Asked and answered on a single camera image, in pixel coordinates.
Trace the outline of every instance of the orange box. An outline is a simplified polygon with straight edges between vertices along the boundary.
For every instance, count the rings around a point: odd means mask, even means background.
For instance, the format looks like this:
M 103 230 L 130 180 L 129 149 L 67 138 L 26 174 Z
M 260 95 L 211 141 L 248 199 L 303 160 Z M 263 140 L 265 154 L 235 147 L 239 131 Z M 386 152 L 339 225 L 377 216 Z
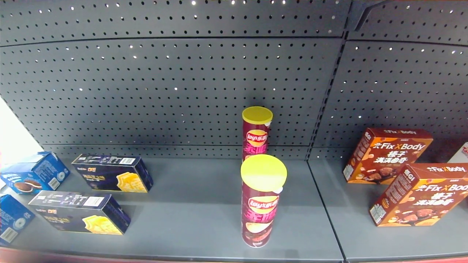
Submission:
M 413 163 L 371 207 L 377 226 L 432 226 L 468 195 L 468 163 Z
M 348 183 L 390 184 L 431 142 L 432 135 L 421 129 L 367 128 L 344 168 L 344 177 Z

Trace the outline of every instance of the plastic lid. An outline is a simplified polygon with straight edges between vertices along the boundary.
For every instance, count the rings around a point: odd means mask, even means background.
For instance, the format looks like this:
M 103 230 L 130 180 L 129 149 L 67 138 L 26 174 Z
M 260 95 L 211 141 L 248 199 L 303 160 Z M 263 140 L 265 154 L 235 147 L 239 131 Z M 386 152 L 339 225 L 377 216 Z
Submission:
M 260 106 L 248 107 L 242 112 L 242 118 L 250 124 L 260 125 L 271 122 L 273 112 Z
M 241 177 L 244 183 L 254 190 L 273 192 L 285 184 L 287 170 L 278 158 L 257 154 L 242 163 Z

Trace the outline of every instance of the blue box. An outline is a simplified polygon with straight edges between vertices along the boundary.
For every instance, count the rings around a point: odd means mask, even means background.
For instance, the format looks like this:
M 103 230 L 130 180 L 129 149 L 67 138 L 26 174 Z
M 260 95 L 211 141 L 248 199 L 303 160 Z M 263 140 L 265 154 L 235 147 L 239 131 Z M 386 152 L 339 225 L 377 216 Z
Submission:
M 18 194 L 56 190 L 69 174 L 53 152 L 38 152 L 0 170 L 0 178 Z
M 111 194 L 41 191 L 29 205 L 62 231 L 122 235 L 130 224 Z
M 147 193 L 153 186 L 139 156 L 81 154 L 72 165 L 95 190 Z
M 33 220 L 31 213 L 11 195 L 0 197 L 0 247 L 7 247 Z

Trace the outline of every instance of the snack box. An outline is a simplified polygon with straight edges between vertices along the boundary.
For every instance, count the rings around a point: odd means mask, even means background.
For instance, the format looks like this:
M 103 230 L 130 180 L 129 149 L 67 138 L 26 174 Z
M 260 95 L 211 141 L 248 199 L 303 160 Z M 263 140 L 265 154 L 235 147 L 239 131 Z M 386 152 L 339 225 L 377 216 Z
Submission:
M 111 194 L 41 191 L 29 205 L 62 231 L 123 235 L 130 224 Z
M 11 195 L 0 197 L 0 247 L 8 247 L 33 220 L 34 214 Z
M 449 163 L 468 162 L 468 142 L 466 142 L 448 162 Z
M 431 226 L 468 195 L 468 163 L 406 164 L 370 209 L 377 226 Z
M 348 183 L 390 184 L 406 163 L 414 163 L 432 142 L 420 129 L 367 128 L 343 174 Z
M 139 156 L 82 154 L 72 164 L 95 190 L 147 193 L 153 186 Z
M 56 190 L 70 171 L 53 152 L 38 152 L 22 161 L 5 165 L 0 178 L 18 194 Z

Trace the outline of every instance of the lay's chip can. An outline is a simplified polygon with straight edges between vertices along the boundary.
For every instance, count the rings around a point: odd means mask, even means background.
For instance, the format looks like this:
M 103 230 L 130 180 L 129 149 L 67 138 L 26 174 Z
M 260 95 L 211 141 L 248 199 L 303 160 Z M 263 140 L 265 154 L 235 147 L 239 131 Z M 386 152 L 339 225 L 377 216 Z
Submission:
M 286 182 L 286 166 L 276 157 L 257 154 L 241 166 L 242 238 L 253 248 L 270 239 L 279 194 Z
M 246 108 L 242 112 L 242 118 L 244 119 L 242 161 L 244 161 L 252 155 L 266 153 L 273 113 L 267 108 L 254 106 Z

